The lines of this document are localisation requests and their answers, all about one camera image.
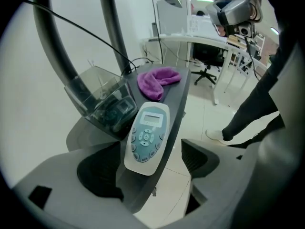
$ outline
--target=white floor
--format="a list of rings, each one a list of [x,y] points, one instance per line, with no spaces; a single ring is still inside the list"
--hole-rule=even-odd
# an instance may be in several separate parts
[[[192,71],[199,71],[200,67],[190,65],[190,69]],[[157,196],[153,197],[151,195],[143,208],[134,214],[148,227],[158,228],[179,220],[184,215],[191,181],[190,174],[181,158],[181,139],[190,138],[222,145],[218,141],[209,139],[205,135],[206,129],[223,129],[226,127],[239,105],[255,87],[257,79],[253,76],[237,99],[232,103],[232,99],[235,98],[237,91],[244,82],[244,77],[238,73],[227,92],[224,93],[224,89],[232,77],[233,69],[234,67],[230,65],[226,75],[219,82],[220,85],[217,91],[219,104],[217,106],[214,106],[211,102],[210,82],[203,78],[197,86],[194,86],[193,83],[198,76],[192,74],[185,106],[186,115],[181,122],[175,146],[166,169],[157,184]],[[215,67],[212,67],[209,72],[214,75],[219,74]],[[252,122],[230,143],[242,143],[252,138],[256,133],[264,129],[277,114],[274,113]]]

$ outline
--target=transparent plastic box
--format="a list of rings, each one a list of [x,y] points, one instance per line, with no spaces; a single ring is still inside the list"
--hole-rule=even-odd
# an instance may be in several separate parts
[[[118,140],[129,133],[138,107],[124,78],[94,66],[65,90],[81,115],[97,128]]]

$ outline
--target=remote control button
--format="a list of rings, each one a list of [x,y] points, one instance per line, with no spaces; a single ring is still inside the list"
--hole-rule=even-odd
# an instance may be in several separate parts
[[[140,141],[142,140],[142,137],[143,137],[143,132],[141,132],[140,135],[139,135],[139,140]]]
[[[165,137],[165,133],[160,134],[160,139],[161,139],[161,140],[163,140],[163,139],[164,139],[164,137]]]
[[[134,152],[137,149],[137,146],[132,144],[132,152]]]
[[[142,163],[144,163],[144,162],[146,162],[146,161],[148,161],[148,160],[149,160],[148,157],[143,157],[143,158],[141,158],[141,162],[142,162]]]
[[[138,161],[140,158],[140,155],[138,153],[133,153],[133,157],[136,161]]]
[[[149,143],[148,142],[140,142],[140,144],[142,145],[142,146],[144,146],[144,147],[146,147],[146,146],[148,146],[149,145]]]
[[[151,135],[151,139],[149,140],[150,143],[153,143],[154,140],[154,134]]]
[[[145,135],[144,135],[144,140],[147,141],[148,139],[149,139],[149,135],[148,135],[148,134],[145,134]]]
[[[152,156],[154,156],[156,153],[157,153],[156,150],[152,150],[152,151],[149,153],[149,156],[152,157]]]

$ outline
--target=black pants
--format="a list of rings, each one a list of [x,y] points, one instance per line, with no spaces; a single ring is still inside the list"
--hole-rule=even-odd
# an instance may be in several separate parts
[[[248,98],[242,103],[242,105],[240,105],[229,125],[223,129],[223,137],[225,141],[232,140],[235,135],[244,130],[252,121],[277,111],[277,107],[269,95],[269,90],[274,86],[276,81],[277,78],[269,74],[268,71],[263,75]],[[259,142],[268,133],[282,127],[284,127],[284,123],[279,115],[268,124],[266,129],[261,131],[254,138],[243,144],[234,146],[241,147],[253,142]]]

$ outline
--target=pink cloth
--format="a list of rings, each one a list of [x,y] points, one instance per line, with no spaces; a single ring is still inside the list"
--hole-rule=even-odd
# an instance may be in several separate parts
[[[175,71],[173,67],[167,66],[140,73],[138,75],[138,86],[141,92],[150,100],[159,101],[164,92],[162,86],[179,82],[180,80],[180,73]]]

